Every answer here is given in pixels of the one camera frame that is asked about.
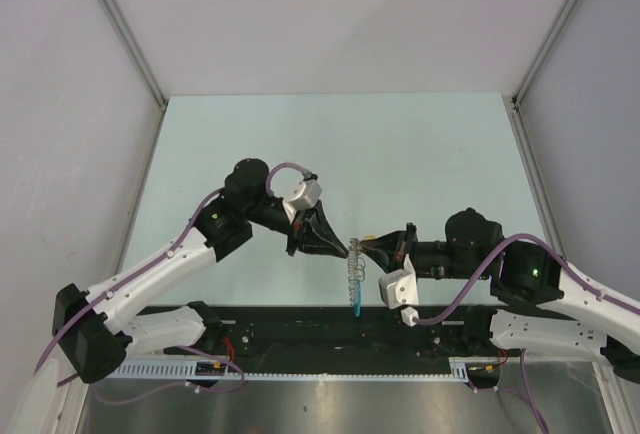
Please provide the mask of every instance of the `table surface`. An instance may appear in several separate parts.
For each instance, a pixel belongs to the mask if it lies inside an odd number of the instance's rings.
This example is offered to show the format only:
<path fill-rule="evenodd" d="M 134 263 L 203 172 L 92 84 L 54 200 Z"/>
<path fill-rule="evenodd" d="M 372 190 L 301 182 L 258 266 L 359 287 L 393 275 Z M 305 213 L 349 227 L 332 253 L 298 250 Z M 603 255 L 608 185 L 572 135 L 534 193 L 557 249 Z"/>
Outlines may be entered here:
<path fill-rule="evenodd" d="M 500 386 L 523 392 L 517 362 Z M 611 433 L 593 368 L 587 362 L 531 362 L 529 381 L 552 433 Z M 167 381 L 110 380 L 91 387 L 107 399 L 141 395 Z M 509 393 L 473 394 L 447 382 L 248 382 L 230 394 L 168 389 L 109 407 L 87 398 L 79 434 L 428 433 L 539 434 L 526 402 Z"/>
<path fill-rule="evenodd" d="M 337 235 L 383 235 L 418 227 L 444 238 L 452 214 L 473 207 L 505 234 L 542 236 L 533 197 L 497 93 L 173 97 L 141 199 L 125 267 L 175 237 L 200 200 L 235 163 L 288 160 L 319 175 Z M 282 172 L 276 193 L 298 180 Z M 157 304 L 347 305 L 346 261 L 284 252 L 286 239 L 254 238 L 219 265 L 171 288 Z M 381 305 L 369 262 L 364 305 Z M 421 281 L 422 304 L 447 304 L 462 281 Z M 478 283 L 468 303 L 493 303 Z"/>

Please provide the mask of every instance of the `gray wall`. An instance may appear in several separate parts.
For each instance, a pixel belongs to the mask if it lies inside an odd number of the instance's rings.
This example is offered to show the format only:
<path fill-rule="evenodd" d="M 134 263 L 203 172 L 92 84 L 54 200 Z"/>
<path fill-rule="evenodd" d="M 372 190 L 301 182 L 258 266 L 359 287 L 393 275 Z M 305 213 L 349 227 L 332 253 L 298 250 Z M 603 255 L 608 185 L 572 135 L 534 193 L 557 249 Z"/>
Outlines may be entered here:
<path fill-rule="evenodd" d="M 160 113 L 96 0 L 0 0 L 0 432 L 55 293 L 116 264 Z"/>
<path fill-rule="evenodd" d="M 639 94 L 640 0 L 584 0 L 522 106 L 569 258 L 636 299 Z"/>
<path fill-rule="evenodd" d="M 176 94 L 511 93 L 562 0 L 121 0 Z"/>

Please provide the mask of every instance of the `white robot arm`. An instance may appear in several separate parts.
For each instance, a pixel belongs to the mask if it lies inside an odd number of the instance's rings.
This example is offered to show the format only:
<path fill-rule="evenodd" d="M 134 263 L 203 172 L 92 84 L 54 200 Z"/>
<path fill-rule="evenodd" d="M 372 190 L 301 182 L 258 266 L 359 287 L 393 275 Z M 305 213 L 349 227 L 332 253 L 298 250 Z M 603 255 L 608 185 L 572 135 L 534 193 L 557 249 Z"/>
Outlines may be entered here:
<path fill-rule="evenodd" d="M 80 378 L 96 382 L 131 355 L 178 345 L 207 347 L 217 341 L 220 320 L 196 302 L 161 314 L 137 315 L 158 296 L 195 272 L 220 262 L 252 237 L 251 223 L 287 236 L 289 255 L 347 257 L 324 215 L 317 176 L 301 170 L 304 179 L 292 194 L 274 197 L 273 174 L 258 159 L 239 162 L 223 189 L 200 204 L 185 230 L 136 266 L 91 286 L 84 292 L 71 284 L 56 297 L 54 338 L 42 365 L 59 344 Z"/>
<path fill-rule="evenodd" d="M 477 280 L 490 277 L 491 294 L 508 307 L 485 311 L 484 323 L 469 322 L 474 327 L 467 336 L 501 349 L 610 364 L 619 376 L 640 383 L 640 302 L 586 276 L 535 236 L 504 239 L 500 224 L 473 209 L 452 216 L 445 233 L 446 242 L 418 242 L 408 224 L 405 231 L 360 243 L 388 273 L 379 281 L 381 297 L 389 308 L 401 308 L 405 324 L 440 324 Z M 411 307 L 419 304 L 419 278 L 469 280 L 441 314 L 420 319 Z M 549 318 L 549 312 L 558 315 Z"/>

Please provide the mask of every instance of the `purple cable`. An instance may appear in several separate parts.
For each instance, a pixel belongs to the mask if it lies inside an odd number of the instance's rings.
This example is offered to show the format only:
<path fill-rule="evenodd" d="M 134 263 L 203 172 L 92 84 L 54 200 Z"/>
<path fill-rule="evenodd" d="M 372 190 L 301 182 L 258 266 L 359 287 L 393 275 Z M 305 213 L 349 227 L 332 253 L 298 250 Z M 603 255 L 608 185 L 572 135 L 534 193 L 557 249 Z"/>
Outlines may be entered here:
<path fill-rule="evenodd" d="M 236 382 L 235 384 L 229 386 L 229 387 L 224 387 L 224 388 L 220 388 L 220 389 L 214 389 L 213 387 L 204 387 L 204 386 L 198 386 L 196 385 L 195 390 L 196 391 L 205 391 L 205 392 L 213 392 L 213 393 L 226 393 L 226 392 L 233 392 L 237 389 L 240 389 L 246 381 L 245 379 L 245 374 L 244 371 L 242 369 L 240 369 L 240 367 L 231 362 L 228 361 L 227 359 L 224 359 L 222 357 L 218 357 L 218 356 L 213 356 L 211 354 L 207 354 L 206 352 L 202 352 L 198 349 L 194 349 L 193 347 L 187 347 L 187 346 L 180 346 L 180 349 L 183 349 L 185 351 L 189 351 L 193 354 L 197 354 L 199 356 L 202 357 L 206 357 L 208 359 L 212 359 L 214 361 L 217 361 L 221 364 L 224 364 L 226 366 L 229 366 L 230 368 L 232 368 L 234 371 L 236 371 L 238 374 L 240 374 L 240 380 L 238 382 Z M 100 393 L 98 392 L 97 389 L 94 390 L 94 396 L 95 398 L 98 400 L 98 402 L 101 402 L 102 404 L 105 404 L 107 406 L 126 406 L 128 404 L 133 404 L 134 402 L 138 402 L 141 401 L 143 399 L 146 399 L 149 396 L 152 396 L 153 394 L 156 394 L 158 392 L 161 391 L 166 391 L 167 389 L 173 389 L 174 387 L 180 387 L 180 386 L 185 386 L 185 385 L 191 385 L 190 383 L 188 383 L 188 381 L 185 382 L 183 381 L 178 381 L 178 382 L 170 382 L 169 384 L 163 384 L 162 386 L 158 386 L 154 389 L 151 389 L 150 391 L 147 391 L 143 394 L 140 394 L 139 396 L 135 396 L 135 397 L 131 397 L 129 399 L 123 399 L 120 401 L 112 401 L 110 399 L 105 399 L 104 397 L 102 397 L 102 395 L 100 395 Z"/>
<path fill-rule="evenodd" d="M 604 294 L 601 296 L 601 292 L 599 289 L 593 287 L 591 284 L 583 280 L 576 272 L 569 266 L 567 261 L 565 261 L 557 252 L 555 252 L 546 242 L 542 239 L 532 235 L 532 234 L 514 234 L 513 236 L 507 237 L 504 241 L 496 246 L 496 248 L 489 253 L 484 261 L 478 266 L 473 275 L 469 278 L 467 283 L 464 285 L 462 290 L 458 293 L 456 298 L 453 300 L 451 305 L 447 306 L 440 314 L 431 319 L 415 319 L 416 324 L 420 326 L 433 326 L 434 324 L 439 324 L 440 322 L 446 320 L 452 313 L 455 311 L 458 306 L 462 303 L 462 300 L 469 293 L 473 285 L 480 279 L 480 276 L 487 270 L 489 264 L 491 264 L 501 253 L 504 251 L 509 245 L 513 244 L 519 240 L 527 240 L 533 241 L 542 247 L 547 253 L 558 263 L 560 267 L 564 269 L 567 275 L 573 279 L 580 287 L 582 287 L 585 291 L 590 292 L 598 297 L 601 297 L 605 301 L 608 301 L 612 304 L 615 304 L 618 307 L 621 307 L 627 311 L 630 311 L 638 316 L 640 316 L 640 309 L 631 304 L 628 304 L 620 299 L 615 297 L 611 297 L 608 294 Z"/>
<path fill-rule="evenodd" d="M 531 410 L 533 411 L 533 417 L 536 419 L 536 422 L 538 423 L 538 426 L 540 427 L 540 429 L 542 429 L 542 432 L 544 434 L 549 434 L 549 426 L 547 424 L 547 421 L 544 420 L 544 417 L 542 416 L 542 413 L 540 412 L 540 410 L 536 406 L 535 402 L 533 402 L 533 397 L 531 397 L 531 393 L 530 393 L 530 391 L 528 389 L 527 375 L 526 375 L 526 372 L 524 371 L 524 356 L 520 357 L 520 366 L 521 366 L 521 369 L 522 369 L 522 377 L 525 380 L 525 389 L 527 389 L 527 394 L 526 395 L 522 394 L 517 389 L 513 389 L 511 387 L 498 387 L 498 386 L 495 386 L 495 387 L 478 388 L 478 387 L 473 385 L 473 382 L 471 382 L 471 379 L 469 379 L 468 385 L 474 391 L 508 392 L 509 394 L 513 394 L 514 396 L 518 396 L 524 402 L 529 404 L 529 406 L 531 406 Z"/>
<path fill-rule="evenodd" d="M 76 380 L 78 377 L 80 377 L 78 376 L 78 373 L 71 374 L 69 377 L 65 377 L 63 380 L 59 381 L 58 384 L 56 384 L 56 387 L 66 386 L 71 381 Z"/>
<path fill-rule="evenodd" d="M 202 202 L 198 205 L 198 207 L 196 208 L 195 212 L 193 213 L 193 215 L 189 219 L 189 222 L 187 223 L 187 226 L 180 233 L 180 235 L 175 240 L 173 245 L 179 245 L 182 241 L 184 241 L 185 237 L 187 237 L 187 235 L 189 234 L 189 230 L 193 227 L 194 222 L 196 222 L 196 218 L 198 217 L 198 214 L 200 214 L 200 211 L 202 211 L 202 209 L 204 209 L 204 207 L 209 203 L 209 201 L 211 201 L 211 199 L 213 199 L 214 196 L 220 194 L 221 191 L 222 191 L 222 189 L 216 189 L 215 191 L 213 191 L 212 193 L 207 195 L 202 200 Z M 96 297 L 93 301 L 91 301 L 89 304 L 87 304 L 82 309 L 80 309 L 71 319 L 69 319 L 65 323 L 64 326 L 62 326 L 60 328 L 60 330 L 56 333 L 56 335 L 53 336 L 53 339 L 51 339 L 49 344 L 47 344 L 47 347 L 42 352 L 42 355 L 40 356 L 40 359 L 38 359 L 38 362 L 36 364 L 36 368 L 35 368 L 35 371 L 34 371 L 34 375 L 40 370 L 40 368 L 42 367 L 44 362 L 49 358 L 49 356 L 51 355 L 51 352 L 56 347 L 56 344 L 58 344 L 58 342 L 60 342 L 60 339 L 62 339 L 64 337 L 64 335 L 67 332 L 69 332 L 69 329 L 71 329 L 80 319 L 82 319 L 82 317 L 85 314 L 87 314 L 94 307 L 96 307 L 103 300 L 105 300 L 107 298 L 107 292 L 116 292 L 117 290 L 121 289 L 123 286 L 129 284 L 131 281 L 133 281 L 133 280 L 137 279 L 138 277 L 142 276 L 143 274 L 145 274 L 150 269 L 153 269 L 155 266 L 157 266 L 158 264 L 160 264 L 162 261 L 164 261 L 167 258 L 168 258 L 167 253 L 163 252 L 162 254 L 160 254 L 155 259 L 149 261 L 147 264 L 145 264 L 141 268 L 137 269 L 135 272 L 131 273 L 130 275 L 128 275 L 124 279 L 120 280 L 118 283 L 114 284 L 110 289 L 104 291 L 98 297 Z"/>
<path fill-rule="evenodd" d="M 269 194 L 270 196 L 273 196 L 273 190 L 271 189 L 271 181 L 273 180 L 273 177 L 278 173 L 278 171 L 281 171 L 282 169 L 287 169 L 287 168 L 296 170 L 300 172 L 303 176 L 308 176 L 309 174 L 311 174 L 311 171 L 309 169 L 307 169 L 304 166 L 301 166 L 300 164 L 296 164 L 295 162 L 283 162 L 281 164 L 278 164 L 276 167 L 271 169 L 271 171 L 269 172 L 269 175 L 267 176 L 267 180 L 264 183 L 264 187 L 265 187 L 265 190 L 267 191 L 267 194 Z"/>
<path fill-rule="evenodd" d="M 513 394 L 514 396 L 518 396 L 524 402 L 526 402 L 529 405 L 531 405 L 531 403 L 529 402 L 529 399 L 527 398 L 527 396 L 522 394 L 517 389 L 513 389 L 511 387 L 499 387 L 498 391 L 499 392 L 508 392 L 509 394 Z M 532 406 L 531 408 L 535 409 L 533 411 L 534 412 L 533 415 L 536 417 L 536 421 L 538 421 L 538 426 L 540 426 L 540 429 L 542 429 L 542 432 L 544 434 L 549 434 L 549 426 L 547 425 L 547 421 L 544 420 L 544 417 L 542 417 L 542 413 L 538 410 L 537 407 L 533 407 Z"/>
<path fill-rule="evenodd" d="M 531 395 L 531 388 L 529 387 L 529 379 L 527 378 L 527 369 L 524 366 L 524 356 L 526 352 L 527 352 L 526 349 L 523 349 L 522 351 L 520 351 L 520 370 L 522 371 L 522 380 L 524 381 L 524 391 L 527 394 L 527 399 L 529 400 L 529 405 L 531 406 L 531 410 L 533 411 L 533 416 L 536 418 L 536 421 L 538 422 L 540 429 L 542 429 L 542 432 L 544 432 L 545 434 L 549 434 L 549 427 L 547 426 L 547 423 L 543 419 L 542 414 L 540 414 L 540 411 L 538 410 L 538 406 L 536 406 L 536 401 L 533 400 L 533 395 Z"/>

